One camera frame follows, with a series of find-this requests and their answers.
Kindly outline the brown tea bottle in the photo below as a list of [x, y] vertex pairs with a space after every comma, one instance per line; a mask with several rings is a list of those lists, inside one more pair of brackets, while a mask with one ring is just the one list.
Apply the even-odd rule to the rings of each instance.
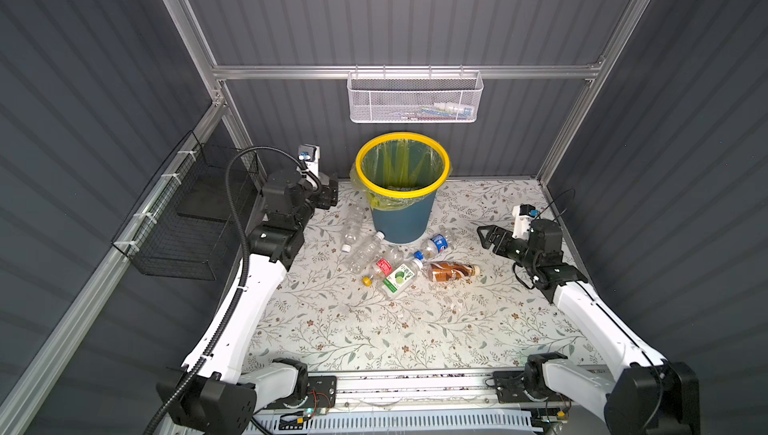
[[425, 267], [427, 278], [432, 282], [446, 283], [477, 276], [480, 268], [477, 265], [453, 261], [432, 262]]

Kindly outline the clear bottle white cap far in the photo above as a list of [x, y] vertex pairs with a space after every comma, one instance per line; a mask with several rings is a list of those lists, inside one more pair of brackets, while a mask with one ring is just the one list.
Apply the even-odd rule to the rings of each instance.
[[357, 244], [362, 233], [363, 222], [365, 219], [365, 208], [359, 204], [351, 204], [348, 207], [346, 218], [342, 228], [343, 253], [350, 253]]

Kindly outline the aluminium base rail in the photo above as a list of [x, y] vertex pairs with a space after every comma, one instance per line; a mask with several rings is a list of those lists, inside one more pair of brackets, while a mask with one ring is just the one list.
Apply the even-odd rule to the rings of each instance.
[[[523, 368], [526, 388], [543, 390], [544, 393], [566, 395], [564, 390], [557, 391], [553, 385], [544, 383], [544, 367], [528, 364]], [[502, 369], [459, 369], [426, 371], [374, 371], [374, 372], [339, 372], [310, 373], [306, 367], [293, 360], [281, 360], [261, 370], [245, 374], [235, 382], [225, 382], [219, 376], [203, 377], [199, 374], [186, 373], [178, 381], [188, 380], [186, 392], [181, 395], [183, 403], [192, 403], [200, 397], [204, 387], [210, 385], [211, 399], [218, 401], [223, 395], [243, 403], [249, 402], [250, 409], [257, 412], [267, 405], [283, 398], [298, 398], [307, 386], [310, 375], [336, 376], [338, 378], [335, 407], [346, 399], [359, 401], [373, 400], [385, 403], [387, 398], [439, 400], [455, 397], [491, 396], [494, 392], [487, 388], [484, 381], [493, 371]]]

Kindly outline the pink label bottle yellow cap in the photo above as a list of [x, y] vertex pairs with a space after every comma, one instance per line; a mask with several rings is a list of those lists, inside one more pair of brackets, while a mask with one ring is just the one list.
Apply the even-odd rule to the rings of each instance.
[[399, 246], [387, 246], [377, 254], [369, 265], [368, 271], [362, 277], [362, 283], [371, 287], [378, 279], [389, 276], [403, 261], [404, 252]]

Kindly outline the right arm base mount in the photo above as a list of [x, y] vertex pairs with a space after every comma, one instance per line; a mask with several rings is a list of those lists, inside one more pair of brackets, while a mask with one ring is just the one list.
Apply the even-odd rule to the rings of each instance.
[[571, 400], [554, 392], [544, 393], [539, 389], [527, 389], [523, 370], [497, 370], [493, 371], [485, 381], [487, 388], [491, 389], [499, 403], [542, 403], [545, 405], [557, 402], [569, 406]]

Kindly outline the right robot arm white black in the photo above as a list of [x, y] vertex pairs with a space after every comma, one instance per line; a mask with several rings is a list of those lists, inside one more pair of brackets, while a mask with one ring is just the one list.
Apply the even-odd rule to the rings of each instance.
[[532, 401], [562, 397], [602, 420], [612, 434], [698, 434], [699, 380], [634, 333], [600, 298], [588, 278], [563, 260], [563, 230], [530, 204], [514, 208], [514, 228], [480, 226], [483, 248], [512, 261], [523, 286], [539, 291], [597, 349], [605, 375], [559, 352], [528, 357], [518, 379]]

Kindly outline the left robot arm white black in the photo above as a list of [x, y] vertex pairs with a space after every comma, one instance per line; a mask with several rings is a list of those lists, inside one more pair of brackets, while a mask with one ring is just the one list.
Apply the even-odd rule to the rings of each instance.
[[265, 215], [251, 232], [245, 230], [232, 188], [225, 188], [243, 258], [212, 322], [182, 363], [181, 374], [158, 382], [162, 404], [145, 433], [154, 433], [169, 417], [206, 434], [242, 434], [268, 405], [305, 402], [305, 363], [277, 358], [262, 369], [243, 371], [250, 340], [304, 244], [308, 222], [317, 209], [328, 210], [338, 202], [337, 180], [319, 170], [318, 146], [302, 145], [290, 160], [294, 168], [269, 175], [261, 188]]

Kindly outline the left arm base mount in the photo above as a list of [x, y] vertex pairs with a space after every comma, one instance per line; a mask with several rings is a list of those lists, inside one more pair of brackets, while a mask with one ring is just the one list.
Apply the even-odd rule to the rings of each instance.
[[338, 378], [310, 375], [307, 386], [298, 398], [279, 399], [266, 406], [269, 410], [314, 409], [321, 412], [335, 407]]

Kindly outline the teal bin with yellow rim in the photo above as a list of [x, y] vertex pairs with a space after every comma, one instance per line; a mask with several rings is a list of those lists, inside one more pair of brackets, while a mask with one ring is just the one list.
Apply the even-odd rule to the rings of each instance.
[[403, 245], [416, 241], [427, 230], [437, 192], [419, 203], [397, 211], [374, 210], [367, 200], [372, 210], [374, 228], [382, 232], [390, 243]]

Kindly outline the blue label bottle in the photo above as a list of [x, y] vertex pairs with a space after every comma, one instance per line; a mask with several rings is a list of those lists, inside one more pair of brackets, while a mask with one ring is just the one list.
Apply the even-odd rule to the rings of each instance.
[[441, 231], [427, 238], [414, 252], [414, 257], [419, 260], [432, 260], [450, 248], [450, 235]]

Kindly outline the items in white basket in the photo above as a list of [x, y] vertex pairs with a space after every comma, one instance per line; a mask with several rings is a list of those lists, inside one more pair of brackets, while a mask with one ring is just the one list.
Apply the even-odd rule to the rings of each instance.
[[471, 105], [454, 102], [434, 103], [431, 106], [422, 106], [407, 117], [413, 120], [474, 120], [475, 108]]

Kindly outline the clear ribbed bottle white cap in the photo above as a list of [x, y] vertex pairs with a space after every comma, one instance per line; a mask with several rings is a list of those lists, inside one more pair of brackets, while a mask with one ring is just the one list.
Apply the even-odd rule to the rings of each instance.
[[349, 256], [347, 269], [353, 275], [360, 274], [376, 258], [382, 248], [385, 235], [377, 231], [367, 238], [360, 247], [356, 248]]

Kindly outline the lime label bottle white cap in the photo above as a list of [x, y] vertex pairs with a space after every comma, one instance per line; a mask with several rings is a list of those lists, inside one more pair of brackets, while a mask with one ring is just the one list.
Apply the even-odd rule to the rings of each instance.
[[418, 258], [403, 262], [381, 280], [378, 289], [386, 297], [396, 298], [418, 278], [423, 272], [423, 268], [424, 263]]

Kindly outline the white ventilation grille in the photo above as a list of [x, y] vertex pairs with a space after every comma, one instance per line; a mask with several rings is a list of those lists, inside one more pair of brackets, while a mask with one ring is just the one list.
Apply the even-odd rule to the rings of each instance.
[[530, 413], [505, 409], [334, 412], [301, 424], [288, 414], [259, 414], [255, 419], [272, 434], [405, 434], [409, 432], [508, 431], [541, 434]]

